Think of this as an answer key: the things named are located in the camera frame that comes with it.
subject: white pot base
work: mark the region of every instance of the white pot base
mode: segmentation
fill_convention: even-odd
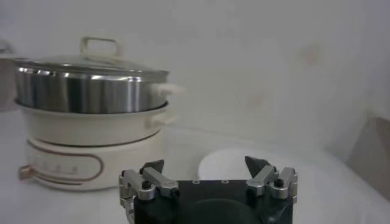
[[[66,190],[92,190],[117,185],[122,170],[164,159],[161,132],[142,141],[108,147],[54,145],[29,138],[27,162],[39,183]]]
[[[34,139],[62,145],[114,145],[138,141],[161,130],[176,116],[168,106],[123,114],[76,114],[20,106],[27,134]]]

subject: stainless steel pot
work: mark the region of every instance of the stainless steel pot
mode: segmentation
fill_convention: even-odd
[[[115,54],[92,54],[87,47],[90,40],[115,43]],[[115,40],[85,37],[80,51],[76,56],[15,60],[16,101],[48,111],[133,113],[160,108],[168,94],[180,91],[166,83],[168,71],[119,58]]]

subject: white wall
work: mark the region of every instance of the white wall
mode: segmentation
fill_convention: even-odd
[[[390,114],[388,0],[2,0],[19,54],[74,54],[83,35],[171,71],[177,125],[312,145],[345,159],[368,114]]]

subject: white table surface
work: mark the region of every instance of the white table surface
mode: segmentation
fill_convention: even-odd
[[[312,224],[313,220],[315,224],[390,223],[386,213],[388,203],[343,164],[329,161],[326,155],[321,156],[319,163],[322,164],[314,164],[311,163],[313,159],[307,162],[288,153],[242,148],[219,150],[202,160],[198,169],[200,179],[250,179],[243,160],[245,156],[267,159],[279,171],[283,167],[295,168],[298,173],[298,203],[294,205],[293,223]]]
[[[0,223],[127,223],[115,187],[100,191],[68,192],[50,189],[34,181],[20,182],[17,170],[25,163],[25,132],[20,112],[0,113],[0,126]],[[166,127],[163,133],[167,148],[164,174],[170,178],[195,178],[202,158],[216,150],[261,149],[294,156],[308,166],[337,173],[333,177],[335,180],[347,179],[354,191],[366,193],[366,200],[375,206],[376,211],[390,217],[388,201],[345,165],[320,150],[261,144],[176,127]]]

